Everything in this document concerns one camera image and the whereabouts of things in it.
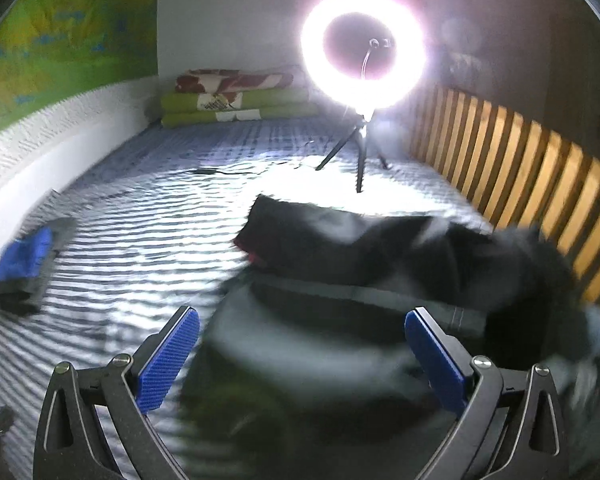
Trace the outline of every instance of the blue and black folded garment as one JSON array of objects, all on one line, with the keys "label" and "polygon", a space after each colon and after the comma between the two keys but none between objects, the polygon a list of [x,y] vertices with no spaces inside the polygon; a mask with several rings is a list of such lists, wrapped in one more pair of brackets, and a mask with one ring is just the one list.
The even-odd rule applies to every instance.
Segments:
[{"label": "blue and black folded garment", "polygon": [[40,309],[55,260],[75,233],[73,218],[57,218],[15,240],[0,258],[0,307],[15,314]]}]

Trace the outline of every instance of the mattress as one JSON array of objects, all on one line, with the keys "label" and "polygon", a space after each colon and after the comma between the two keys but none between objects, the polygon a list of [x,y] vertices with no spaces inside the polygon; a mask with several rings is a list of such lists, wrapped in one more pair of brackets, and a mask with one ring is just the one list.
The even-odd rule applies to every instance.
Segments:
[{"label": "mattress", "polygon": [[[133,352],[183,304],[199,311],[204,326],[222,282],[247,265],[232,240],[258,193],[365,214],[444,216],[489,229],[439,174],[417,162],[397,160],[385,171],[370,156],[360,195],[351,143],[314,171],[346,133],[324,118],[174,130],[155,125],[29,215],[23,229],[59,216],[77,219],[78,229],[58,258],[42,311],[19,318],[0,310],[0,407],[16,412],[4,454],[16,478],[32,476],[38,415],[57,362],[97,367]],[[210,452],[195,428],[180,420],[177,398],[186,368],[150,415],[155,427],[190,476],[247,474],[232,465],[231,450]],[[133,478],[103,415],[121,470]]]}]

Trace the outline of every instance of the blue textured pad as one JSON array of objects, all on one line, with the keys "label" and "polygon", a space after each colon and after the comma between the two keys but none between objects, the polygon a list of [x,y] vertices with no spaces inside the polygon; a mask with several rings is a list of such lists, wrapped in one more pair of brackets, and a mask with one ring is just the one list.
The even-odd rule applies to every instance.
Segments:
[{"label": "blue textured pad", "polygon": [[467,406],[464,377],[415,311],[404,320],[404,336],[442,406],[460,417]]},{"label": "blue textured pad", "polygon": [[200,318],[190,309],[138,375],[136,404],[140,413],[147,414],[160,407],[199,334]]},{"label": "blue textured pad", "polygon": [[49,227],[11,243],[0,258],[0,282],[35,278],[52,245],[53,233]]}]

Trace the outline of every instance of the green folded blanket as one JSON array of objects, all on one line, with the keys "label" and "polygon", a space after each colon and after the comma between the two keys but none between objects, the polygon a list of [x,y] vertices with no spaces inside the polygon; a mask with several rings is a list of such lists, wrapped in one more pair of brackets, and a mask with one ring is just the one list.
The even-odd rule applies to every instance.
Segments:
[{"label": "green folded blanket", "polygon": [[291,103],[306,103],[308,100],[309,91],[306,88],[272,88],[227,94],[174,92],[163,96],[162,110],[165,114],[250,110]]},{"label": "green folded blanket", "polygon": [[280,106],[250,108],[248,110],[232,110],[229,112],[192,112],[183,114],[166,114],[162,125],[167,128],[197,123],[221,123],[225,121],[252,121],[257,119],[286,119],[292,117],[309,117],[320,113],[315,103],[291,103]]}]

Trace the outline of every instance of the red and white folded blanket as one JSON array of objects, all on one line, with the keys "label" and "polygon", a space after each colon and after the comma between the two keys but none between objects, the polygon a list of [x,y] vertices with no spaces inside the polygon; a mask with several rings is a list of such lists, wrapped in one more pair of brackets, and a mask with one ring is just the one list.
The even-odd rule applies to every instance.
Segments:
[{"label": "red and white folded blanket", "polygon": [[293,73],[247,73],[240,70],[187,70],[176,81],[176,92],[218,94],[269,88],[287,88],[294,82]]}]

